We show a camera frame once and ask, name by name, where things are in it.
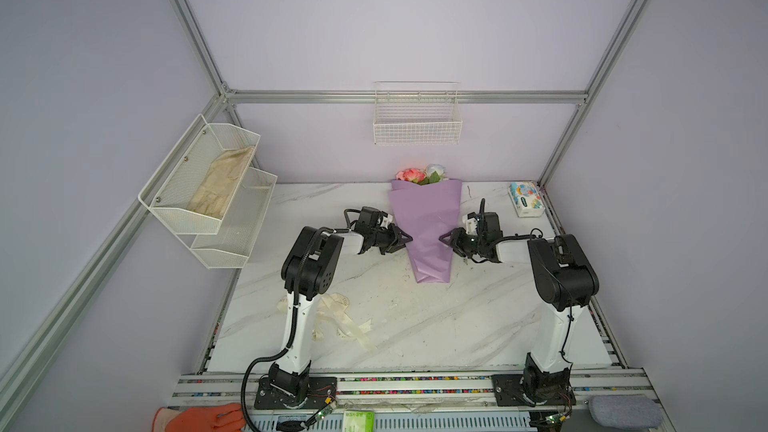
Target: white flower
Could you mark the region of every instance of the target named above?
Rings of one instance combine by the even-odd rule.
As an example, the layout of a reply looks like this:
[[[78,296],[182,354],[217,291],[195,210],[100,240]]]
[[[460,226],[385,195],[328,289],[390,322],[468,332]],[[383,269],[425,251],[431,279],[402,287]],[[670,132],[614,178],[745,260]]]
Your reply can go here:
[[[429,164],[425,170],[427,177],[430,177],[433,172],[437,172],[440,179],[443,180],[446,177],[446,168],[439,164]]]

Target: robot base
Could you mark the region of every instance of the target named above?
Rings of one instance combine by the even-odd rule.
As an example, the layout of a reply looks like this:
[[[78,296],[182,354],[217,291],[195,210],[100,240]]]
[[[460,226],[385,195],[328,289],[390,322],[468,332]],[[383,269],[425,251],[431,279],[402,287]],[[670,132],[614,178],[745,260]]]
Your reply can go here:
[[[293,398],[286,395],[282,390],[270,385],[270,378],[262,377],[259,379],[259,389],[256,391],[256,410],[275,410],[275,409],[314,409],[318,410],[325,407],[326,398],[336,396],[336,378],[335,377],[313,377],[310,376],[309,393],[306,400],[297,406],[291,405]]]
[[[542,372],[529,353],[522,374],[499,374],[491,377],[496,405],[499,407],[575,404],[568,383],[571,371]]]

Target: crumpled white tape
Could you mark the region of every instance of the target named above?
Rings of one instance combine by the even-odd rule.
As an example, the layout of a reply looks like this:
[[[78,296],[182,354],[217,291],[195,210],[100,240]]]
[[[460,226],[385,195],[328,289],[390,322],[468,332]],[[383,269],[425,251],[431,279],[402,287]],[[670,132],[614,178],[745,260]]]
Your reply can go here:
[[[339,337],[354,338],[365,350],[376,350],[376,346],[366,335],[372,328],[371,319],[368,319],[360,325],[355,324],[350,316],[346,314],[346,310],[350,306],[350,300],[347,297],[341,294],[331,294],[330,297],[328,297],[323,294],[320,296],[320,300],[322,303],[317,310],[317,319],[333,322],[336,325],[336,334]],[[288,312],[287,297],[283,297],[280,302],[277,303],[277,310],[283,313]],[[315,341],[325,339],[324,333],[317,326],[315,326],[315,329],[312,331],[312,339]]]

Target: white wire basket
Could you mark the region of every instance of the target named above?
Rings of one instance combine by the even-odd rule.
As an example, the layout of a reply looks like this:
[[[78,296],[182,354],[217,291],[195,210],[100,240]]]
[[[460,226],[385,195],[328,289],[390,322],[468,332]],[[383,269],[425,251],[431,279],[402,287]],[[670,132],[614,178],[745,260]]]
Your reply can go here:
[[[373,141],[378,146],[458,144],[457,82],[377,82]]]
[[[197,235],[190,246],[208,268],[242,268],[264,222],[277,176],[249,167],[216,235]]]
[[[173,234],[217,234],[224,219],[232,206],[234,195],[224,206],[222,218],[206,216],[198,212],[187,210],[192,196],[205,180],[210,164],[226,150],[243,149],[253,146],[248,157],[250,163],[256,153],[256,145],[259,143],[259,134],[250,130],[241,129],[231,124],[211,124],[205,118],[198,116],[196,120],[203,120],[203,129],[197,133],[192,144],[179,160],[168,179],[160,187],[160,190],[147,204],[142,197],[145,196],[149,184],[139,193],[139,200],[152,212]],[[244,173],[236,180],[235,191],[245,177]]]
[[[259,134],[231,124],[208,123],[198,116],[190,126],[200,127],[163,185],[152,186],[156,171],[139,193],[139,201],[163,223],[207,268],[242,268],[248,263],[264,222],[277,176],[246,167],[236,178],[234,191],[222,206],[221,218],[187,210],[205,180],[211,163],[226,150],[252,146],[253,161]]]

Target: robotic arm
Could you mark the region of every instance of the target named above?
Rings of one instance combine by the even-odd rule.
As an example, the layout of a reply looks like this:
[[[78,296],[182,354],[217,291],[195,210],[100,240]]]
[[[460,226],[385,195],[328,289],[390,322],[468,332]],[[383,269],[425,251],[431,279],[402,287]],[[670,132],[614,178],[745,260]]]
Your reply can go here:
[[[528,235],[504,236],[498,215],[485,211],[485,199],[480,201],[480,211],[464,216],[462,223],[463,228],[440,240],[460,257],[478,264],[510,262],[513,241],[528,241],[536,291],[545,302],[542,324],[526,357],[523,376],[495,376],[500,378],[494,383],[499,405],[556,404],[559,394],[569,390],[571,329],[599,290],[597,275],[573,235],[547,240],[541,230],[533,229]]]
[[[351,221],[350,212],[358,213],[358,218]],[[412,240],[392,223],[393,216],[378,209],[348,208],[344,217],[346,228],[304,227],[283,263],[280,276],[285,281],[290,313],[286,317],[283,351],[273,359],[267,377],[260,380],[257,409],[277,404],[314,408],[318,400],[308,400],[310,390],[330,388],[335,393],[335,379],[310,377],[310,347],[320,296],[331,285],[339,256],[363,254],[371,247],[378,247],[381,254],[397,252]]]

